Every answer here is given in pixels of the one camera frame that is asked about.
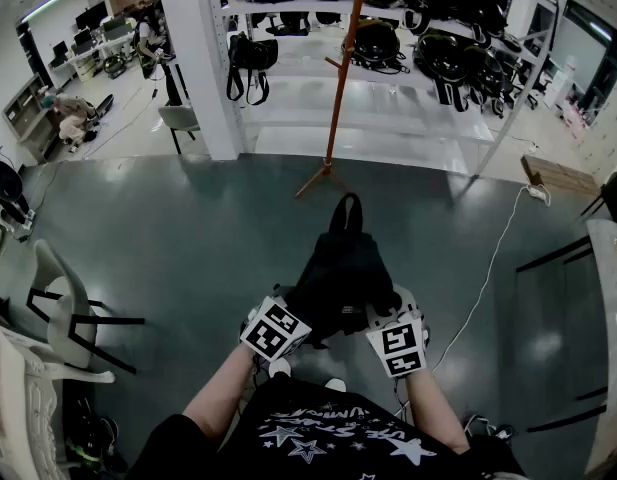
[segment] gray floor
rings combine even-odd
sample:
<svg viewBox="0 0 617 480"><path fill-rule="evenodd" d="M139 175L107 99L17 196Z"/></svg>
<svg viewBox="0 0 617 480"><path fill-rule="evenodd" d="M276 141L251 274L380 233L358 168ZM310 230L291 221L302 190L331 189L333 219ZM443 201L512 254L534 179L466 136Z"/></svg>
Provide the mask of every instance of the gray floor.
<svg viewBox="0 0 617 480"><path fill-rule="evenodd" d="M464 322L521 185L441 171L338 161L361 197L365 229L395 283L410 289L432 330L435 364ZM340 193L324 182L294 192L318 168L313 158L244 156L195 163L152 157L48 165L26 174L31 206L45 194L28 243L10 240L0 258L0 295L17 325L43 336L25 309L32 243L45 238L81 276L90 297L145 327L101 330L98 344L136 365L97 386L94 407L120 424L132 462L151 429L183 409L237 343L239 323L275 283L292 284L326 230ZM605 385L603 309L592 256L520 275L515 267L584 234L586 198L553 191L546 208L522 195L480 307L436 376L459 415L481 412L515 425L514 451L535 479L581 477L596 419L540 433L525 429L585 411L577 395ZM390 411L392 382L363 335L303 347L294 374L344 379ZM104 364L95 362L96 369Z"/></svg>

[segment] star print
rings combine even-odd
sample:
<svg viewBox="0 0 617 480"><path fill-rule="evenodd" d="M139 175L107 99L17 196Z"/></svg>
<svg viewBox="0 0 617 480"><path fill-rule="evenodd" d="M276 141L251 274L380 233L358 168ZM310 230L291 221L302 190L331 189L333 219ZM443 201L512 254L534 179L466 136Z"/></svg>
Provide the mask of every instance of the star print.
<svg viewBox="0 0 617 480"><path fill-rule="evenodd" d="M390 455L405 455L415 466L419 466L419 464L421 464L422 456L434 457L437 455L435 452L424 450L421 447L421 439L411 439L407 443L405 441L399 441L399 439L392 439L390 437L387 437L386 440L390 441L397 447L397 449Z"/></svg>
<svg viewBox="0 0 617 480"><path fill-rule="evenodd" d="M317 448L317 440L310 441L308 443L302 443L301 441L297 441L297 439L291 439L291 441L296 448L288 454L288 457L291 455L299 455L303 457L308 464L310 464L315 455L326 455L325 451Z"/></svg>
<svg viewBox="0 0 617 480"><path fill-rule="evenodd" d="M277 439L277 448L279 448L289 437L304 437L301 434L297 434L295 430L297 430L297 427L284 428L277 425L277 430L261 434L259 437L274 437Z"/></svg>

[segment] wooden board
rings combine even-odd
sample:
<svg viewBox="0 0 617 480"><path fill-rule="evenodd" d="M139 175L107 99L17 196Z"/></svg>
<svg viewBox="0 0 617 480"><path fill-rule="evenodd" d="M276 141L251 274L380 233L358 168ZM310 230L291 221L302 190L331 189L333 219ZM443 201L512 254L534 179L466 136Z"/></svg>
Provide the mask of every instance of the wooden board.
<svg viewBox="0 0 617 480"><path fill-rule="evenodd" d="M566 188L592 196L599 195L599 187L590 174L530 155L521 158L521 165L533 185Z"/></svg>

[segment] white wall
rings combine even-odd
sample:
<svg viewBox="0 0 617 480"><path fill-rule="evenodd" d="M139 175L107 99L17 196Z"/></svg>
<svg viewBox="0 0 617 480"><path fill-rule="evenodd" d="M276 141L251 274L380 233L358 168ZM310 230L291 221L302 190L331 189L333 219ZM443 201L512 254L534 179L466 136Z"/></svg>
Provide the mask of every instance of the white wall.
<svg viewBox="0 0 617 480"><path fill-rule="evenodd" d="M15 164L15 169L19 169L22 164L35 165L37 162L26 149L17 144L2 115L10 99L32 77L32 69L19 43L15 23L16 17L9 9L2 8L0 10L0 146L3 146L3 154Z"/></svg>
<svg viewBox="0 0 617 480"><path fill-rule="evenodd" d="M563 18L555 36L555 45L550 58L559 68L563 69L566 59L572 55L576 60L575 83L580 90L585 92L605 52L605 45L593 39L579 25L568 18Z"/></svg>
<svg viewBox="0 0 617 480"><path fill-rule="evenodd" d="M75 19L77 16L100 2L106 2L106 8L110 14L109 0L59 0L28 22L45 66L48 66L55 57L52 51L53 46L65 41L66 46L70 48L76 32Z"/></svg>

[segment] black t-shirt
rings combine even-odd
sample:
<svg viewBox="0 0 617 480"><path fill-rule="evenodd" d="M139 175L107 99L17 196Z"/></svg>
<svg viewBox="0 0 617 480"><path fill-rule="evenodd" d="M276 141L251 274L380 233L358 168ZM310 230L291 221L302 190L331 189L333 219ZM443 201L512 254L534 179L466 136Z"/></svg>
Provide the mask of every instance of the black t-shirt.
<svg viewBox="0 0 617 480"><path fill-rule="evenodd" d="M127 478L479 478L462 457L360 395L278 374L221 450L192 420L171 416Z"/></svg>

